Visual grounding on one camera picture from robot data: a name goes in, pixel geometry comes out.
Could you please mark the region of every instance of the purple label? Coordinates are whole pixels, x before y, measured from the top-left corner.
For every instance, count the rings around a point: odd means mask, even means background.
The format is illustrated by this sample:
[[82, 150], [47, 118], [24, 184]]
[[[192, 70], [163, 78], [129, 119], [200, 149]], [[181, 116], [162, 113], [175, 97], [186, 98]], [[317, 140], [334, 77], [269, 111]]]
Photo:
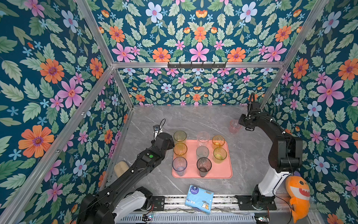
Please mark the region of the purple label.
[[196, 195], [198, 192], [199, 192], [199, 188], [198, 187], [195, 187], [195, 186], [192, 186], [190, 188], [190, 192], [194, 195]]

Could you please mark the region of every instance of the pink flower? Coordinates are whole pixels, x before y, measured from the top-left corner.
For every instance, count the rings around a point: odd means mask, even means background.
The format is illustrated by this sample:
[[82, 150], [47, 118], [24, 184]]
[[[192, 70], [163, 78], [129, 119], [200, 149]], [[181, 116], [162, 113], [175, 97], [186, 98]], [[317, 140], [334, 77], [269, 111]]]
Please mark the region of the pink flower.
[[240, 76], [242, 73], [246, 73], [246, 68], [235, 68], [236, 71], [234, 73], [238, 73]]
[[176, 43], [175, 46], [176, 46], [176, 49], [177, 49], [177, 50], [178, 50], [178, 49], [182, 50], [183, 47], [185, 47], [184, 41], [180, 42], [180, 40], [178, 40], [178, 43]]
[[343, 93], [340, 91], [336, 91], [343, 86], [343, 80], [335, 82], [332, 86], [332, 79], [327, 78], [325, 81], [325, 86], [326, 87], [317, 87], [317, 92], [323, 93], [318, 97], [317, 102], [323, 102], [327, 98], [326, 104], [327, 106], [331, 107], [333, 105], [333, 97], [337, 100], [343, 99]]
[[134, 53], [134, 56], [140, 55], [140, 49], [137, 49], [136, 46], [131, 47], [131, 53]]
[[152, 79], [152, 77], [150, 76], [147, 76], [147, 77], [145, 77], [144, 78], [145, 79], [145, 82], [148, 82], [149, 84], [151, 84], [152, 83], [152, 81], [153, 81], [153, 79]]
[[325, 83], [325, 79], [327, 79], [328, 76], [326, 76], [326, 73], [323, 72], [322, 74], [318, 73], [318, 78], [316, 78], [316, 81], [318, 81], [318, 85], [321, 83]]
[[218, 82], [217, 79], [217, 77], [212, 76], [211, 78], [209, 78], [209, 83], [214, 84], [215, 82]]
[[57, 201], [57, 196], [62, 194], [62, 190], [60, 190], [62, 187], [62, 184], [57, 186], [57, 183], [53, 184], [53, 189], [48, 189], [47, 190], [47, 202], [51, 201], [51, 199], [53, 199], [53, 201]]
[[334, 148], [336, 149], [337, 152], [340, 151], [340, 147], [342, 146], [343, 148], [349, 148], [348, 144], [346, 142], [344, 142], [345, 140], [348, 139], [348, 135], [347, 134], [342, 134], [340, 136], [340, 132], [338, 129], [334, 130], [334, 135], [332, 133], [328, 133], [327, 136], [330, 139], [333, 140], [329, 140], [328, 144], [330, 146], [335, 145]]
[[352, 98], [354, 103], [352, 103], [352, 106], [358, 106], [358, 97], [353, 97]]
[[151, 74], [154, 73], [155, 76], [157, 76], [158, 74], [161, 74], [160, 68], [150, 68], [150, 69], [151, 69], [151, 70], [150, 70], [150, 73], [151, 73]]
[[250, 82], [250, 79], [251, 79], [250, 76], [244, 76], [244, 77], [242, 78], [242, 81], [244, 81], [244, 83], [246, 83], [246, 82]]
[[110, 75], [110, 78], [107, 80], [107, 85], [110, 85], [113, 83], [113, 75]]
[[292, 89], [291, 95], [296, 94], [298, 95], [298, 91], [302, 89], [301, 86], [299, 86], [301, 84], [301, 81], [293, 81], [293, 85], [290, 87], [290, 89]]
[[106, 102], [104, 102], [103, 100], [98, 101], [100, 103], [100, 108], [103, 110], [104, 108], [106, 108]]
[[195, 61], [196, 59], [198, 59], [198, 62], [200, 61], [200, 59], [203, 61], [207, 60], [205, 54], [207, 54], [209, 52], [209, 49], [207, 49], [207, 48], [203, 49], [203, 44], [201, 42], [197, 43], [196, 50], [194, 48], [192, 48], [189, 51], [190, 51], [190, 53], [193, 54], [192, 58], [190, 59], [191, 61]]
[[260, 49], [258, 50], [258, 54], [264, 55], [265, 53], [268, 52], [268, 50], [267, 50], [268, 48], [269, 48], [269, 47], [265, 47], [265, 45], [263, 45], [262, 48], [260, 48]]
[[268, 47], [268, 52], [267, 54], [265, 54], [262, 58], [263, 59], [268, 59], [267, 61], [273, 61], [275, 59], [275, 61], [279, 61], [281, 59], [280, 54], [285, 53], [286, 52], [286, 48], [282, 48], [282, 42], [280, 42], [276, 48], [274, 48], [273, 46], [269, 46]]
[[179, 5], [180, 2], [185, 2], [185, 0], [176, 0], [176, 1], [175, 1], [175, 3], [176, 3], [177, 5]]
[[350, 191], [353, 197], [356, 197], [358, 194], [358, 187], [357, 187], [357, 183], [355, 182], [355, 180], [352, 180], [352, 183], [349, 182], [348, 180], [345, 181], [345, 183], [348, 185], [345, 189], [347, 191]]
[[66, 91], [60, 90], [57, 95], [63, 99], [67, 98], [65, 102], [66, 108], [72, 106], [72, 101], [74, 105], [79, 106], [82, 103], [82, 97], [78, 94], [82, 93], [83, 88], [80, 86], [76, 87], [74, 78], [69, 80], [69, 85], [65, 81], [62, 81], [61, 85]]
[[88, 137], [88, 135], [86, 134], [86, 132], [80, 132], [79, 138], [77, 140], [81, 141], [81, 145], [82, 145], [83, 142], [87, 142], [87, 137]]
[[44, 14], [41, 11], [44, 11], [45, 8], [38, 4], [37, 0], [27, 0], [27, 2], [24, 2], [24, 5], [31, 9], [31, 12], [34, 16], [41, 16], [42, 18], [45, 18]]
[[322, 141], [323, 138], [320, 136], [321, 132], [316, 132], [313, 130], [313, 134], [311, 133], [310, 136], [312, 137], [312, 142], [316, 141], [317, 144], [319, 144], [319, 141]]
[[73, 78], [74, 78], [74, 80], [76, 80], [76, 84], [82, 85], [82, 82], [84, 81], [84, 79], [82, 78], [82, 74], [81, 74], [81, 73], [78, 74], [78, 73], [76, 72], [76, 76], [74, 76]]
[[225, 5], [227, 5], [229, 3], [229, 0], [225, 0]]
[[129, 59], [135, 59], [132, 54], [129, 54], [131, 52], [130, 47], [125, 47], [123, 50], [123, 46], [120, 43], [117, 43], [117, 48], [118, 49], [112, 49], [113, 53], [118, 54], [117, 61], [123, 61], [124, 59], [125, 62], [130, 62]]
[[215, 42], [216, 44], [214, 45], [214, 47], [216, 47], [216, 50], [219, 50], [219, 49], [223, 49], [223, 46], [224, 46], [224, 43], [221, 41], [217, 41]]
[[56, 167], [58, 167], [61, 163], [62, 163], [62, 160], [59, 159], [52, 165], [52, 168], [50, 169], [50, 171], [45, 176], [45, 179], [44, 179], [45, 182], [47, 182], [51, 178], [51, 173], [53, 175], [58, 175], [59, 174], [58, 169]]
[[175, 74], [178, 74], [179, 71], [177, 71], [176, 68], [165, 68], [165, 70], [167, 70], [168, 72], [166, 73], [168, 76], [171, 75], [171, 76], [175, 76]]
[[105, 94], [105, 89], [106, 89], [106, 87], [103, 86], [102, 89], [101, 89], [101, 91], [100, 91], [100, 93], [98, 94], [98, 96], [100, 96], [100, 95], [102, 95], [102, 94]]
[[290, 102], [290, 104], [291, 104], [291, 106], [290, 106], [290, 108], [292, 108], [293, 110], [295, 110], [296, 108], [297, 108], [297, 100], [295, 100], [295, 99], [293, 99], [291, 102]]
[[218, 74], [221, 74], [221, 77], [223, 77], [224, 75], [228, 75], [230, 70], [231, 68], [221, 68], [219, 69]]
[[286, 71], [285, 74], [282, 76], [282, 84], [285, 84], [285, 86], [287, 86], [287, 84], [292, 80], [290, 76], [291, 72]]
[[180, 78], [178, 78], [178, 83], [180, 83], [180, 84], [183, 84], [183, 83], [186, 83], [187, 81], [187, 78], [184, 78], [184, 75]]
[[357, 169], [358, 169], [358, 153], [353, 153], [353, 158], [352, 159], [351, 157], [347, 157], [345, 158], [347, 160], [347, 162], [349, 162], [350, 164], [353, 164], [353, 165], [350, 165], [348, 170], [351, 171], [351, 172], [355, 172]]
[[51, 108], [55, 108], [56, 110], [59, 111], [60, 107], [64, 107], [64, 105], [62, 104], [63, 99], [59, 99], [58, 96], [55, 96], [55, 99], [51, 98], [50, 101], [53, 103], [51, 104]]
[[70, 146], [70, 147], [72, 147], [73, 146], [73, 142], [72, 141], [70, 141], [70, 140], [72, 140], [73, 139], [73, 137], [74, 137], [74, 134], [72, 134], [71, 135], [71, 137], [69, 138], [69, 140], [68, 140], [68, 142], [67, 142], [67, 144], [65, 145], [65, 147], [63, 147], [63, 151], [64, 152], [66, 152], [67, 151], [67, 146]]

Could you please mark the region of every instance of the marble surface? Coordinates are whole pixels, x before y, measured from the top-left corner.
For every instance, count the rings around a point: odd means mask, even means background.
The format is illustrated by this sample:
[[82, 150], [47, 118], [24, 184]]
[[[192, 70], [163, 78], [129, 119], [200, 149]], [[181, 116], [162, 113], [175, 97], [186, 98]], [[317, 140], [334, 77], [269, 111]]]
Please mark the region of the marble surface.
[[[139, 181], [136, 188], [143, 186], [154, 195], [187, 194], [193, 184], [216, 194], [251, 194], [269, 168], [267, 157], [272, 143], [260, 128], [253, 132], [243, 128], [236, 134], [229, 132], [230, 121], [246, 112], [246, 106], [135, 107], [118, 161], [131, 166], [138, 153], [150, 146], [153, 125], [165, 118], [163, 132], [171, 135], [177, 130], [185, 131], [188, 139], [196, 139], [200, 131], [208, 132], [211, 138], [222, 135], [229, 146], [233, 176], [231, 179], [175, 178], [171, 174], [173, 150], [168, 150], [161, 165]], [[284, 184], [277, 193], [286, 193]]]

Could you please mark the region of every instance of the metal frame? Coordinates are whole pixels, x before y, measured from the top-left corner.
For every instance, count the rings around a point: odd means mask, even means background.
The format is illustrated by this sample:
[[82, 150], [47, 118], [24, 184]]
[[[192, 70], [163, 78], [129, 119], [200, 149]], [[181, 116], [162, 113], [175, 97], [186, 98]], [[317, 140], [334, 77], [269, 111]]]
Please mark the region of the metal frame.
[[281, 68], [277, 72], [275, 78], [271, 82], [271, 85], [267, 89], [267, 91], [265, 93], [265, 96], [263, 97], [263, 99], [262, 99], [262, 101], [260, 103], [260, 108], [261, 109], [263, 109], [265, 107], [267, 101], [269, 100], [269, 98], [273, 94], [273, 92], [276, 89], [277, 85], [279, 84], [282, 76], [287, 71], [290, 63], [295, 58], [298, 50], [300, 49], [301, 45], [305, 41], [308, 33], [311, 31], [313, 25], [316, 23], [316, 21], [318, 19], [318, 16], [321, 14], [321, 12], [323, 11], [323, 9], [326, 6], [326, 4], [328, 3], [328, 1], [329, 0], [317, 0], [316, 1], [315, 5], [313, 6], [312, 11], [308, 15], [305, 23], [302, 26], [301, 32], [298, 34], [296, 40], [294, 41], [293, 45], [291, 46], [289, 52], [287, 53], [287, 55], [285, 57], [283, 68]]
[[112, 72], [113, 68], [109, 67], [104, 71], [100, 79], [98, 79], [92, 90], [83, 100], [81, 105], [77, 108], [74, 115], [67, 122], [48, 151], [41, 158], [29, 177], [26, 178], [25, 183], [22, 185], [21, 189], [14, 197], [12, 202], [3, 211], [0, 216], [0, 223], [12, 224], [16, 221], [21, 211], [24, 210], [32, 196], [35, 194], [35, 191], [42, 183], [46, 173], [51, 169], [60, 152], [67, 144], [71, 135], [76, 131], [79, 123], [83, 118], [83, 115], [89, 110], [93, 101], [102, 90], [103, 85], [107, 82]]

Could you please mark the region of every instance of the plastic cup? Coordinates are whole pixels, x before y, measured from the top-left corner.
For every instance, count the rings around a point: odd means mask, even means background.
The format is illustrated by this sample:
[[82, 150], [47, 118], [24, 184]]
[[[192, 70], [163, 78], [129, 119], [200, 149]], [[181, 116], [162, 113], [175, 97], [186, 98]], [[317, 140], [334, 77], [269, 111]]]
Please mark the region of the plastic cup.
[[234, 119], [230, 121], [230, 127], [229, 127], [229, 132], [231, 134], [236, 134], [241, 128], [241, 125], [239, 124], [239, 120]]
[[173, 160], [172, 166], [173, 166], [173, 169], [175, 170], [175, 172], [179, 176], [182, 176], [185, 173], [185, 169], [188, 166], [188, 162], [184, 157], [179, 156]]
[[176, 156], [184, 156], [188, 151], [188, 147], [184, 143], [178, 143], [174, 146], [174, 154]]
[[187, 134], [185, 131], [176, 131], [174, 133], [174, 144], [178, 143], [186, 143], [187, 142]]
[[197, 159], [209, 156], [209, 149], [206, 146], [199, 146], [197, 148]]
[[213, 148], [215, 149], [223, 146], [225, 144], [225, 139], [221, 135], [216, 135], [213, 137], [212, 142], [213, 142]]
[[197, 134], [198, 146], [208, 146], [210, 134], [207, 132], [199, 132]]
[[206, 174], [210, 171], [211, 165], [212, 165], [211, 161], [206, 157], [202, 157], [198, 159], [197, 168], [199, 170], [199, 175], [201, 177], [205, 177]]
[[226, 159], [227, 157], [227, 152], [225, 149], [223, 148], [216, 148], [214, 149], [214, 162], [215, 163], [221, 163], [222, 161], [224, 161], [224, 159]]

